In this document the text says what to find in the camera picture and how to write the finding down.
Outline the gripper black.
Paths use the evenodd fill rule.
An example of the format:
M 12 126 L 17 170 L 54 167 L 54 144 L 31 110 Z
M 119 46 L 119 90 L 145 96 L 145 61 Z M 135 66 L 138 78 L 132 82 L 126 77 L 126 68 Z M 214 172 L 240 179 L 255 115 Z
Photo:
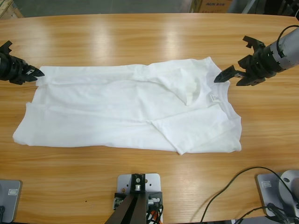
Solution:
M 10 56 L 9 54 L 0 54 L 0 79 L 2 81 L 23 84 L 25 82 L 36 81 L 37 77 L 43 76 L 45 74 L 42 71 L 28 65 L 24 60 Z
M 247 55 L 238 61 L 241 68 L 247 73 L 256 75 L 259 79 L 242 78 L 236 86 L 254 86 L 265 81 L 265 78 L 275 76 L 276 73 L 282 72 L 283 69 L 273 57 L 273 51 L 270 45 L 265 46 L 263 42 L 250 43 L 247 48 L 253 48 L 254 53 Z M 224 83 L 236 74 L 235 67 L 232 65 L 223 70 L 216 76 L 214 83 Z

